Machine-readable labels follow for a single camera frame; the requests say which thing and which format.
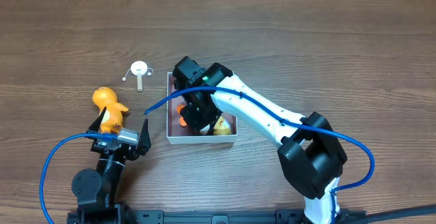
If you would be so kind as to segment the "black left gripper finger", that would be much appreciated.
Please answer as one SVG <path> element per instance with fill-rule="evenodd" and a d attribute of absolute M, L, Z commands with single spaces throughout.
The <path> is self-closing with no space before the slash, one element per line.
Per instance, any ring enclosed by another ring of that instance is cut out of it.
<path fill-rule="evenodd" d="M 104 107 L 104 109 L 100 112 L 100 115 L 89 126 L 89 128 L 87 129 L 87 133 L 97 133 L 99 131 L 99 128 L 100 128 L 100 125 L 103 121 L 105 112 L 106 112 L 106 107 Z"/>
<path fill-rule="evenodd" d="M 149 121 L 146 118 L 144 120 L 140 137 L 138 139 L 137 152 L 141 156 L 145 156 L 151 147 L 151 139 L 149 135 Z"/>

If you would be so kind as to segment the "white plush duck toy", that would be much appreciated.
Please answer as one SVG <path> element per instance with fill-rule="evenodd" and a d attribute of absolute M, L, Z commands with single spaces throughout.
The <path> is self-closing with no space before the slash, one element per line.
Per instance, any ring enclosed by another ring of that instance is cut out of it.
<path fill-rule="evenodd" d="M 185 118 L 181 117 L 180 109 L 187 108 L 187 115 Z M 219 110 L 212 111 L 211 114 L 203 114 L 199 108 L 192 104 L 179 104 L 176 107 L 176 111 L 180 115 L 179 124 L 182 127 L 190 128 L 194 133 L 200 135 L 206 135 L 206 131 L 211 122 L 213 122 L 217 116 L 221 116 L 219 123 L 215 127 L 213 135 L 231 135 L 232 126 L 228 120 L 222 115 Z"/>

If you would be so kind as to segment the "white box with pink inside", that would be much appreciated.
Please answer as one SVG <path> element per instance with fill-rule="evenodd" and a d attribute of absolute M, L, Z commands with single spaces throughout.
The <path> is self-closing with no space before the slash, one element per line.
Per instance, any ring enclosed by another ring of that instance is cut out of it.
<path fill-rule="evenodd" d="M 178 105 L 185 105 L 182 97 L 171 99 L 166 103 L 166 135 L 170 144 L 219 144 L 233 143 L 238 137 L 238 119 L 235 116 L 224 113 L 223 117 L 229 122 L 232 134 L 230 135 L 200 135 L 194 133 L 188 127 L 180 125 L 180 114 L 177 112 Z"/>

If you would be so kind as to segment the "orange dinosaur figure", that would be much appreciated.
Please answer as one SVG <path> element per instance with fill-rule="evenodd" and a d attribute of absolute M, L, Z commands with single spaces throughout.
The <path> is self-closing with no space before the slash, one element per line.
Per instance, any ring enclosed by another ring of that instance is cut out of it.
<path fill-rule="evenodd" d="M 100 124 L 102 133 L 118 133 L 123 128 L 123 115 L 129 108 L 118 102 L 116 93 L 108 87 L 98 88 L 92 97 L 93 103 L 99 108 L 99 115 L 103 114 Z"/>

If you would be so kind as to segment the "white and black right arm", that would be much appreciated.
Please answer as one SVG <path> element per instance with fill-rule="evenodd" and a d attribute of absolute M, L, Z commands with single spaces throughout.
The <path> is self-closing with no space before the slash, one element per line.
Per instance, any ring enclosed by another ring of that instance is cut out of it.
<path fill-rule="evenodd" d="M 231 133 L 223 114 L 239 118 L 276 147 L 283 175 L 305 198 L 305 221 L 333 223 L 340 208 L 337 187 L 347 156 L 339 140 L 325 134 L 332 127 L 324 116 L 290 112 L 256 93 L 230 69 L 214 63 L 208 69 L 184 57 L 172 71 L 182 93 L 181 118 L 194 133 Z"/>

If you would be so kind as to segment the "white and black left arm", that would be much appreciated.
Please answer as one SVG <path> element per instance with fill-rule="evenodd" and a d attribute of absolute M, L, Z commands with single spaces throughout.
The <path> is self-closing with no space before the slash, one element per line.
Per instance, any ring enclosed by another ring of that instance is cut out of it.
<path fill-rule="evenodd" d="M 144 156 L 151 147 L 147 120 L 139 132 L 122 129 L 118 133 L 101 133 L 102 121 L 103 116 L 98 116 L 85 133 L 93 141 L 91 151 L 99 154 L 97 166 L 79 171 L 72 181 L 78 210 L 85 213 L 113 209 L 125 162 Z"/>

